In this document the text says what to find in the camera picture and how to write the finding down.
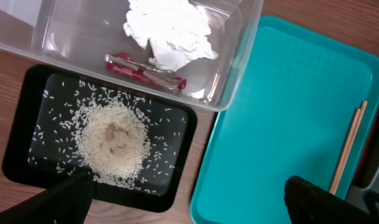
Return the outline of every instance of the chopsticks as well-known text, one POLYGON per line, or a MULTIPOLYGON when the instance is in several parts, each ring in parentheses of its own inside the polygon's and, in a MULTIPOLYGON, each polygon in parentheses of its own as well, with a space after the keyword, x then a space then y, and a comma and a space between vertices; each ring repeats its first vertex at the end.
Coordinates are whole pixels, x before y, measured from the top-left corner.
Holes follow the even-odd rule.
POLYGON ((355 115, 353 116, 350 130, 347 133, 347 138, 345 139, 343 149, 341 151, 340 160, 337 164, 333 181, 329 187, 329 193, 335 195, 337 188, 339 187, 341 177, 343 176, 345 164, 347 163, 347 160, 349 158, 352 144, 355 140, 355 137, 357 136, 358 128, 360 126, 363 114, 365 113, 366 105, 368 104, 368 101, 364 100, 362 102, 361 108, 357 108, 355 110, 355 115))

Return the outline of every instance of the wooden stick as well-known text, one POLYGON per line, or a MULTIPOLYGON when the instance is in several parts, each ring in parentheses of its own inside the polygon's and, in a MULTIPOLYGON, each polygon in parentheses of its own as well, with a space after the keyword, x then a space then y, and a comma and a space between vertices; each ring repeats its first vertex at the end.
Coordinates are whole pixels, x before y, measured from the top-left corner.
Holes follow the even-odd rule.
POLYGON ((355 137, 357 136, 357 132, 358 132, 360 123, 362 121, 363 114, 365 113, 367 104, 368 104, 368 101, 363 101, 361 108, 355 111, 355 115, 353 117, 350 130, 348 132, 347 138, 344 143, 344 147, 340 155, 339 163, 337 164, 337 167, 336 167, 333 181, 329 188, 329 192, 331 194, 335 195, 339 187, 341 177, 343 176, 343 173, 344 173, 345 165, 347 163, 347 160, 351 152, 352 144, 355 140, 355 137))

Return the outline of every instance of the black tray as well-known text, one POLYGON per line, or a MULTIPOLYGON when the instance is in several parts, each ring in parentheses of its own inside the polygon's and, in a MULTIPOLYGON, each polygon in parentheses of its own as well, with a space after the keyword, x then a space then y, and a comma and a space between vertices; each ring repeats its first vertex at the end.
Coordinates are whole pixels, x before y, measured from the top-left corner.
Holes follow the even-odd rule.
POLYGON ((146 99, 145 103, 137 103, 136 106, 147 113, 152 123, 158 123, 158 125, 150 126, 148 132, 151 144, 157 144, 157 146, 152 146, 151 155, 144 160, 143 166, 147 167, 149 164, 149 168, 143 169, 135 181, 136 187, 141 189, 129 190, 96 182, 93 198, 153 212, 166 211, 174 202, 194 136, 197 125, 195 112, 187 106, 169 100, 46 65, 34 66, 26 73, 2 164, 4 175, 14 182, 49 188, 69 178, 67 173, 72 170, 91 172, 87 166, 79 167, 79 157, 66 158, 65 154, 70 151, 68 147, 75 145, 70 135, 73 130, 63 129, 59 125, 61 121, 59 114, 63 120, 68 120, 73 116, 69 110, 77 108, 77 96, 73 96, 75 90, 80 92, 79 96, 82 98, 91 93, 96 93, 98 96, 103 92, 101 87, 115 90, 115 93, 119 90, 131 96, 146 99), (79 87, 79 80, 84 81, 86 86, 79 87), (97 90, 89 89, 89 83, 95 85, 97 90), (44 90, 48 90, 49 96, 54 98, 51 99, 49 96, 45 98, 44 90), (66 102, 71 104, 72 108, 64 106, 66 102), (42 139, 38 136, 39 132, 43 132, 42 139), (154 138, 154 136, 163 136, 164 139, 154 138), (56 143, 55 139, 58 138, 62 138, 63 143, 56 143), (163 150, 164 142, 168 145, 166 151, 163 150), (65 154, 58 151, 60 147, 65 148, 65 154), (153 160, 156 151, 163 152, 163 158, 160 161, 148 162, 148 160, 153 160), (58 163, 60 167, 65 168, 62 173, 57 173, 58 163))

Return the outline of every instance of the brown wood surface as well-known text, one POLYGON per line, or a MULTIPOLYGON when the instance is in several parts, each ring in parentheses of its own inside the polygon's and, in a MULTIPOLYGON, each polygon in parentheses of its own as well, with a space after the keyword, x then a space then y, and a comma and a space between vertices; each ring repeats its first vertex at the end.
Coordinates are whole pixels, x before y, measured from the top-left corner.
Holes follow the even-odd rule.
MULTIPOLYGON (((265 0, 263 15, 274 15, 379 56, 379 0, 265 0)), ((0 50, 0 212, 41 192, 7 180, 1 162, 24 72, 36 62, 0 50)), ((164 213, 93 201, 86 223, 192 223, 189 204, 214 113, 195 109, 198 127, 177 197, 164 213)))

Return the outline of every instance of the black object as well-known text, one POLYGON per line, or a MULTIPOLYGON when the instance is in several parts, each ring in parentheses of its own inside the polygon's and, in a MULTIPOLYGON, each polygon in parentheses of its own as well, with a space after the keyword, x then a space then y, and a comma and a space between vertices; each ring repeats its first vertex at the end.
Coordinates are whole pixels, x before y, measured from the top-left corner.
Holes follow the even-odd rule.
MULTIPOLYGON (((163 152, 164 156, 166 156, 165 160, 168 159, 169 162, 172 162, 171 160, 175 159, 174 168, 169 167, 167 164, 166 167, 163 167, 163 173, 159 174, 159 177, 163 177, 163 179, 156 178, 158 177, 157 174, 149 173, 150 171, 153 171, 152 167, 141 171, 138 180, 135 181, 136 186, 141 186, 141 189, 128 190, 107 184, 95 183, 93 198, 153 212, 164 212, 169 209, 174 202, 185 161, 196 129, 197 117, 195 112, 191 108, 173 101, 150 96, 103 80, 86 77, 77 73, 66 72, 65 70, 52 68, 46 65, 34 66, 26 73, 2 164, 4 175, 11 181, 42 188, 52 187, 69 178, 66 173, 58 174, 58 170, 55 169, 58 162, 61 166, 61 162, 58 161, 60 154, 58 154, 58 148, 55 146, 54 140, 50 141, 49 139, 51 138, 50 135, 54 134, 54 128, 56 127, 53 126, 54 124, 52 124, 52 122, 49 122, 52 119, 46 118, 52 104, 50 103, 51 100, 49 98, 43 97, 43 92, 45 89, 48 89, 50 95, 53 94, 55 97, 52 101, 55 101, 54 103, 60 105, 52 107, 54 112, 57 111, 57 114, 62 113, 62 117, 67 116, 66 114, 70 115, 69 109, 67 109, 67 112, 62 111, 62 109, 65 109, 63 108, 64 100, 71 100, 75 90, 80 91, 80 96, 88 95, 88 97, 90 97, 90 94, 93 93, 89 90, 88 84, 85 89, 79 89, 79 80, 95 85, 98 89, 97 91, 102 91, 102 89, 97 86, 104 86, 108 89, 116 90, 115 93, 118 90, 129 93, 131 96, 145 98, 147 101, 151 100, 152 103, 148 103, 141 108, 141 110, 143 112, 147 109, 151 110, 152 113, 150 113, 149 116, 152 121, 159 122, 159 119, 162 118, 165 122, 157 126, 149 127, 148 136, 150 140, 152 143, 154 143, 154 141, 158 141, 158 143, 157 147, 151 149, 152 154, 148 159, 153 159, 155 151, 163 152), (184 118, 185 122, 167 123, 166 118, 170 118, 171 120, 179 119, 179 121, 184 118), (36 141, 36 143, 32 141, 36 124, 41 124, 43 127, 42 130, 48 129, 49 132, 51 132, 51 134, 46 131, 44 132, 44 139, 48 139, 45 141, 44 145, 41 144, 40 141, 36 141), (170 143, 169 141, 171 137, 173 137, 175 129, 182 130, 180 132, 180 138, 178 138, 179 141, 177 141, 177 138, 174 138, 174 142, 169 144, 169 154, 167 155, 167 153, 163 151, 163 142, 170 143), (166 138, 165 140, 154 139, 153 136, 165 136, 166 138), (141 182, 142 177, 147 179, 147 182, 141 182), (144 192, 144 189, 157 191, 156 193, 151 192, 149 194, 144 192)), ((74 101, 70 102, 73 106, 76 106, 75 100, 76 98, 74 98, 74 101)), ((70 136, 70 131, 71 130, 67 130, 67 134, 65 133, 69 138, 72 137, 70 136)), ((58 130, 58 134, 64 134, 63 130, 58 130)), ((144 167, 147 167, 148 159, 144 161, 144 167)), ((164 165, 163 162, 164 161, 159 162, 159 167, 164 165)), ((91 172, 88 167, 79 167, 78 164, 73 163, 73 161, 67 163, 65 170, 73 169, 76 171, 91 172)))
POLYGON ((86 172, 0 213, 0 224, 84 223, 90 209, 93 182, 86 172))
POLYGON ((379 223, 379 194, 368 192, 364 200, 370 214, 298 176, 284 186, 284 202, 293 224, 379 223))

